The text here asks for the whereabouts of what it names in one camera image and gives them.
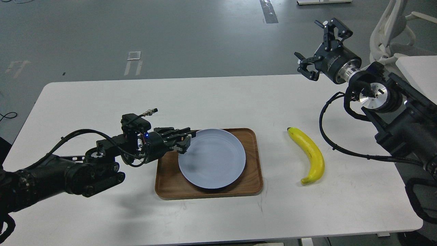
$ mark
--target white desk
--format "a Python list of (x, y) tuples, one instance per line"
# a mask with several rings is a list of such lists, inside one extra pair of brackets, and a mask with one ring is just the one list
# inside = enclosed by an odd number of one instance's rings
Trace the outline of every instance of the white desk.
[[(122, 164), (121, 185), (91, 198), (63, 193), (12, 213), (17, 227), (5, 245), (169, 245), (419, 229), (422, 220), (393, 163), (332, 151), (322, 139), (319, 112), (345, 87), (324, 76), (314, 82), (301, 75), (49, 84), (12, 146), (6, 170), (37, 161), (73, 130), (114, 136), (121, 133), (122, 114), (157, 107), (147, 118), (153, 127), (252, 129), (264, 187), (251, 197), (168, 201), (155, 194), (156, 162), (140, 168)], [(332, 104), (325, 122), (338, 144), (386, 154), (373, 126), (348, 116), (342, 102)], [(326, 170), (317, 183), (300, 185), (309, 161), (287, 127), (302, 129), (322, 151)], [(83, 154), (99, 139), (82, 135), (55, 154)]]
[(408, 82), (437, 104), (437, 56), (402, 56), (396, 66)]

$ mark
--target wooden tray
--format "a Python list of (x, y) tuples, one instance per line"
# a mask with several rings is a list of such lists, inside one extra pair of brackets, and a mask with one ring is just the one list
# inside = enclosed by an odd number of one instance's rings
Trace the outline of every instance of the wooden tray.
[(240, 177), (220, 189), (205, 189), (190, 183), (179, 169), (178, 153), (167, 152), (158, 160), (155, 191), (166, 200), (257, 195), (263, 188), (255, 133), (248, 128), (224, 129), (237, 137), (246, 152), (246, 166)]

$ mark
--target chair backrest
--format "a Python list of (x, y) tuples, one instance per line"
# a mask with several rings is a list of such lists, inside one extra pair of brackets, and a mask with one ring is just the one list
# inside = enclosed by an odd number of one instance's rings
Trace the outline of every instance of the chair backrest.
[(370, 38), (371, 60), (372, 57), (378, 60), (392, 55), (387, 47), (406, 27), (406, 19), (402, 15), (406, 4), (407, 0), (390, 0)]

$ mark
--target screw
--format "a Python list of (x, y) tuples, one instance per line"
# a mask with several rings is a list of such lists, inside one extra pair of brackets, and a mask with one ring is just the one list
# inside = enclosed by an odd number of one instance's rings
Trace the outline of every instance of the screw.
[(94, 194), (94, 187), (92, 187), (92, 186), (88, 187), (88, 188), (87, 188), (87, 194), (88, 194), (88, 195), (92, 195), (92, 194)]
[(123, 180), (125, 180), (125, 176), (124, 175), (120, 175), (118, 177), (118, 181), (121, 183), (121, 182), (123, 182)]

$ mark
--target chair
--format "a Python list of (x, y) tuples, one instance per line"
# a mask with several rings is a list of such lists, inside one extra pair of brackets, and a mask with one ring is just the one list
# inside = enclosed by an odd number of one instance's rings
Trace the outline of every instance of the chair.
[[(411, 12), (410, 15), (403, 16), (406, 4), (407, 0), (390, 0), (370, 37), (370, 62), (378, 61), (386, 65), (388, 71), (397, 74), (400, 72), (395, 62), (401, 56), (437, 55), (437, 53), (413, 46), (416, 36), (407, 25), (408, 21), (419, 18), (437, 24), (437, 18), (418, 12)], [(404, 31), (410, 39), (407, 44), (392, 42)]]

